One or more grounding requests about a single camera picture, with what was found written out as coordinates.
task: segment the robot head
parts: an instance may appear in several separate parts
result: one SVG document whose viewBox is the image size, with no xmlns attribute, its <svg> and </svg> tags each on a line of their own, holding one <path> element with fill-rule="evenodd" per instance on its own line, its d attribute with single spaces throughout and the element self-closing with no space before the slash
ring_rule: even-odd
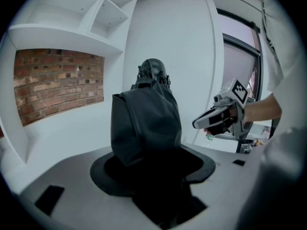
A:
<svg viewBox="0 0 307 230">
<path fill-rule="evenodd" d="M 171 85 L 165 66 L 158 59 L 147 59 L 139 66 L 138 79 L 144 77 L 155 79 L 160 84 L 166 84 L 167 87 Z"/>
</svg>

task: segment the brick wall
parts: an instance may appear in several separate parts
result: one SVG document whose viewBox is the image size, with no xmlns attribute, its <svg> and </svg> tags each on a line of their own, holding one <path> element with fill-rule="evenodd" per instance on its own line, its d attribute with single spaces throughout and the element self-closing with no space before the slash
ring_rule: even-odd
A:
<svg viewBox="0 0 307 230">
<path fill-rule="evenodd" d="M 23 125 L 102 102 L 104 58 L 61 49 L 16 52 L 14 91 Z"/>
</svg>

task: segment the red brick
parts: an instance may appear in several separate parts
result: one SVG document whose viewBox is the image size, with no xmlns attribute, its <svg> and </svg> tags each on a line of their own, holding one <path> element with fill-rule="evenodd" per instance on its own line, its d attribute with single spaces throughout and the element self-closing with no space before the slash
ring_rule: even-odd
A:
<svg viewBox="0 0 307 230">
<path fill-rule="evenodd" d="M 62 87 L 71 87 L 71 86 L 76 86 L 77 85 L 77 80 L 76 79 L 70 79 L 70 80 L 65 80 L 61 81 L 61 86 Z"/>
<path fill-rule="evenodd" d="M 39 64 L 39 57 L 32 57 L 31 64 Z"/>
<path fill-rule="evenodd" d="M 61 111 L 65 111 L 65 110 L 75 108 L 77 106 L 82 106 L 82 105 L 84 105 L 84 100 L 77 100 L 77 101 L 61 104 L 58 106 L 58 109 L 59 109 L 59 112 L 61 112 Z"/>
<path fill-rule="evenodd" d="M 62 51 L 63 56 L 72 56 L 72 57 L 79 57 L 79 58 L 90 58 L 91 55 L 84 53 L 84 52 L 78 52 L 78 51 L 72 51 L 72 50 L 63 50 Z"/>
<path fill-rule="evenodd" d="M 85 61 L 85 64 L 86 64 L 86 66 L 95 67 L 95 66 L 97 66 L 97 61 L 87 59 L 87 60 Z"/>
<path fill-rule="evenodd" d="M 38 76 L 29 76 L 29 77 L 23 77 L 23 78 L 17 78 L 14 79 L 14 87 L 19 87 L 22 85 L 27 85 L 30 83 L 39 82 Z"/>
<path fill-rule="evenodd" d="M 58 57 L 58 62 L 64 63 L 64 64 L 71 64 L 75 62 L 75 59 L 76 58 L 60 56 Z"/>
<path fill-rule="evenodd" d="M 30 64 L 31 64 L 31 58 L 30 57 L 24 57 L 23 65 L 26 66 L 26 65 L 30 65 Z"/>
<path fill-rule="evenodd" d="M 103 102 L 104 101 L 104 97 L 103 96 L 97 96 L 97 101 L 98 102 Z"/>
<path fill-rule="evenodd" d="M 60 103 L 63 103 L 63 97 L 56 97 L 53 99 L 36 102 L 36 103 L 33 103 L 33 107 L 37 111 L 37 110 L 40 110 L 46 107 L 51 107 L 53 105 L 57 105 Z"/>
<path fill-rule="evenodd" d="M 103 74 L 101 74 L 101 73 L 85 73 L 85 74 L 83 74 L 83 77 L 85 79 L 102 79 Z"/>
<path fill-rule="evenodd" d="M 22 116 L 26 116 L 30 113 L 33 113 L 34 112 L 34 108 L 32 105 L 26 105 L 26 106 L 23 106 L 21 108 L 19 108 L 19 116 L 22 117 Z"/>
<path fill-rule="evenodd" d="M 49 71 L 62 71 L 61 65 L 53 65 L 48 67 Z"/>
<path fill-rule="evenodd" d="M 83 91 L 87 92 L 87 91 L 94 91 L 97 90 L 97 85 L 88 85 L 88 86 L 84 86 Z"/>
<path fill-rule="evenodd" d="M 55 72 L 55 71 L 61 71 L 62 66 L 60 65 L 53 65 L 53 66 L 34 66 L 32 69 L 32 73 L 48 73 L 48 72 Z"/>
<path fill-rule="evenodd" d="M 26 97 L 16 97 L 16 105 L 17 107 L 23 106 L 23 105 L 27 105 L 30 104 L 32 102 L 36 102 L 39 101 L 39 94 L 31 94 L 29 96 Z"/>
<path fill-rule="evenodd" d="M 78 84 L 83 85 L 83 84 L 99 84 L 99 81 L 96 82 L 96 79 L 78 79 Z"/>
<path fill-rule="evenodd" d="M 64 94 L 72 94 L 82 92 L 81 87 L 73 87 L 73 88 L 64 88 L 57 91 L 57 95 L 64 95 Z"/>
<path fill-rule="evenodd" d="M 97 91 L 91 91 L 79 94 L 79 99 L 97 96 Z"/>
<path fill-rule="evenodd" d="M 27 96 L 25 99 L 26 99 L 26 103 L 27 103 L 27 104 L 30 104 L 30 103 L 32 103 L 32 102 L 39 101 L 39 100 L 40 100 L 40 98 L 39 98 L 39 93 L 31 94 L 31 95 Z"/>
<path fill-rule="evenodd" d="M 67 77 L 67 73 L 58 73 L 57 79 L 65 79 Z"/>
<path fill-rule="evenodd" d="M 48 107 L 44 109 L 45 116 L 54 114 L 58 112 L 58 108 L 56 106 Z"/>
<path fill-rule="evenodd" d="M 54 64 L 57 62 L 57 57 L 56 56 L 44 56 L 40 59 L 41 64 Z"/>
<path fill-rule="evenodd" d="M 76 65 L 64 65 L 63 71 L 75 71 L 77 69 Z"/>
<path fill-rule="evenodd" d="M 70 76 L 71 76 L 71 78 L 80 78 L 80 77 L 82 77 L 82 73 L 80 73 L 80 72 L 71 72 Z"/>
<path fill-rule="evenodd" d="M 94 103 L 94 102 L 97 102 L 97 101 L 98 101 L 97 97 L 85 99 L 86 104 L 91 104 L 91 103 Z"/>
<path fill-rule="evenodd" d="M 71 95 L 66 95 L 64 96 L 64 101 L 65 102 L 71 102 L 77 100 L 77 94 L 71 94 Z"/>
<path fill-rule="evenodd" d="M 14 69 L 14 78 L 29 76 L 31 74 L 31 67 L 17 67 Z"/>
<path fill-rule="evenodd" d="M 24 59 L 22 58 L 15 58 L 15 63 L 14 66 L 15 67 L 20 67 L 24 65 Z"/>
<path fill-rule="evenodd" d="M 84 65 L 85 64 L 85 59 L 83 59 L 83 58 L 75 58 L 73 62 L 76 65 Z"/>
<path fill-rule="evenodd" d="M 17 97 L 15 100 L 16 100 L 17 107 L 21 107 L 26 104 L 26 100 L 24 97 Z"/>
<path fill-rule="evenodd" d="M 101 73 L 101 67 L 83 67 L 83 71 L 93 71 L 93 72 L 97 72 L 97 73 Z"/>
<path fill-rule="evenodd" d="M 47 83 L 38 84 L 38 85 L 34 86 L 33 91 L 37 92 L 37 91 L 49 90 L 49 89 L 58 88 L 60 86 L 61 86 L 60 83 L 56 82 L 56 81 L 47 82 Z"/>
<path fill-rule="evenodd" d="M 44 114 L 42 111 L 39 111 L 39 112 L 35 112 L 35 113 L 32 113 L 28 116 L 25 116 L 21 119 L 21 122 L 23 125 L 27 125 L 27 124 L 30 124 L 34 121 L 37 121 L 39 119 L 41 119 L 42 117 L 44 117 Z"/>
<path fill-rule="evenodd" d="M 42 100 L 45 100 L 45 99 L 49 99 L 49 98 L 55 97 L 56 96 L 56 92 L 54 90 L 45 91 L 45 92 L 41 92 L 40 96 L 41 96 Z"/>
<path fill-rule="evenodd" d="M 25 96 L 30 93 L 30 86 L 15 88 L 15 96 Z"/>
<path fill-rule="evenodd" d="M 102 58 L 102 60 L 100 60 L 100 61 L 98 61 L 97 62 L 97 66 L 99 66 L 99 67 L 104 67 L 104 65 L 105 65 L 105 58 Z"/>
<path fill-rule="evenodd" d="M 32 49 L 23 49 L 23 50 L 17 50 L 16 51 L 16 55 L 18 57 L 28 57 L 28 56 L 31 56 L 32 54 L 33 54 Z"/>
<path fill-rule="evenodd" d="M 45 55 L 50 55 L 51 49 L 48 48 L 38 48 L 34 49 L 33 54 L 36 56 L 45 56 Z"/>
<path fill-rule="evenodd" d="M 91 55 L 91 59 L 101 61 L 101 56 Z"/>
<path fill-rule="evenodd" d="M 54 75 L 53 74 L 42 74 L 39 76 L 39 81 L 44 82 L 44 81 L 53 81 L 54 80 Z"/>
<path fill-rule="evenodd" d="M 50 55 L 62 55 L 62 49 L 51 49 L 50 50 Z"/>
</svg>

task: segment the window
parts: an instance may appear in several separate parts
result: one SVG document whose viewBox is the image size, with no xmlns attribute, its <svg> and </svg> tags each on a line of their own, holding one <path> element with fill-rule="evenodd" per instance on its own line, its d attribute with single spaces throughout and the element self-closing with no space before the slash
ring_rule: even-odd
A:
<svg viewBox="0 0 307 230">
<path fill-rule="evenodd" d="M 262 86 L 262 51 L 259 28 L 235 14 L 217 9 L 224 39 L 224 74 L 223 84 L 237 78 L 248 90 L 248 102 L 260 99 Z M 244 129 L 251 130 L 253 124 L 246 123 Z M 242 150 L 242 142 L 249 132 L 240 137 L 237 152 Z"/>
</svg>

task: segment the white sleeve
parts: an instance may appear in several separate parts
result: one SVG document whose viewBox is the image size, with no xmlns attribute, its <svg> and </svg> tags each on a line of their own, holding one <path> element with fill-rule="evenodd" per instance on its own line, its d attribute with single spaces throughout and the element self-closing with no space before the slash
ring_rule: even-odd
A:
<svg viewBox="0 0 307 230">
<path fill-rule="evenodd" d="M 273 91 L 282 117 L 275 134 L 281 134 L 288 128 L 307 127 L 307 66 L 294 67 L 280 85 Z"/>
</svg>

